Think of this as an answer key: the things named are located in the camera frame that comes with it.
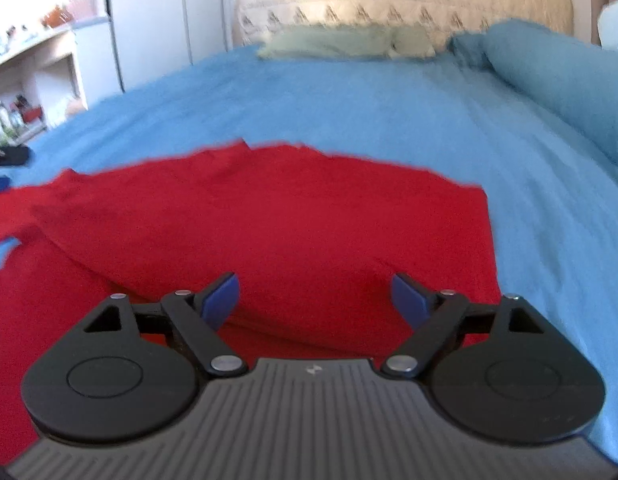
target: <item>cabinet door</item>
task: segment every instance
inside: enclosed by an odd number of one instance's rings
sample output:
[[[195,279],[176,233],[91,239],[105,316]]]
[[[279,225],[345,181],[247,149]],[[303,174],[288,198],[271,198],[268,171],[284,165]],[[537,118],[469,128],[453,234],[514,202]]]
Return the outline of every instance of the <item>cabinet door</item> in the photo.
[[[189,65],[182,0],[110,0],[125,90]]]
[[[185,0],[185,6],[192,61],[224,52],[222,0]]]
[[[74,31],[78,76],[83,102],[87,108],[120,93],[109,22],[97,23]]]

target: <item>gray ribbed panel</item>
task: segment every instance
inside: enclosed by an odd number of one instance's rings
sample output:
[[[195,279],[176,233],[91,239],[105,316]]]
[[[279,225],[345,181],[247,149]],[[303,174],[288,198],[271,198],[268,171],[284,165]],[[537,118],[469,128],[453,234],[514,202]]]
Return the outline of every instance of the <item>gray ribbed panel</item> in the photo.
[[[618,468],[581,438],[543,449],[474,438],[441,418],[417,384],[384,380],[364,360],[262,359],[247,376],[212,382],[161,434],[114,449],[43,440],[9,472],[19,480],[601,480]]]

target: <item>pink basket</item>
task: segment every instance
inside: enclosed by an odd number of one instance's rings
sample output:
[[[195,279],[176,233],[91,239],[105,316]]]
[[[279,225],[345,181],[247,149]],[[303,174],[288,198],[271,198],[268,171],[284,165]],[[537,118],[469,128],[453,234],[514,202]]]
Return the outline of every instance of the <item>pink basket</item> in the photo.
[[[98,13],[96,0],[69,0],[67,10],[75,22],[93,18]]]

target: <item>black circular motor housing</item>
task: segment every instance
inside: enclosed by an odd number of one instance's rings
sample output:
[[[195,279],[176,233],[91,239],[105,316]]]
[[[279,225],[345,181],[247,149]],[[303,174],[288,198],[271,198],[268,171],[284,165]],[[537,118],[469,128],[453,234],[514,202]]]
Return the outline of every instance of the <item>black circular motor housing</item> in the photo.
[[[126,297],[101,303],[32,365],[21,385],[42,431],[85,444],[162,428],[196,392],[193,365],[141,338]]]
[[[487,341],[436,365],[431,393],[463,427],[512,444],[586,431],[604,403],[596,369],[525,300],[507,298]]]

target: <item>blue bed sheet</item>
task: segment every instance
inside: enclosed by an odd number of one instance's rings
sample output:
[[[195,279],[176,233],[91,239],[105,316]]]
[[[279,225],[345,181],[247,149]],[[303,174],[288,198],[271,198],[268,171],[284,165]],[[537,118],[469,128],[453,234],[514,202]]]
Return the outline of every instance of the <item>blue bed sheet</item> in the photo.
[[[9,173],[18,186],[38,184],[65,167],[96,172],[237,138],[482,186],[500,286],[529,299],[602,372],[607,399],[591,437],[618,461],[618,168],[494,73],[451,55],[261,61],[237,49],[103,102],[33,142],[32,166]]]

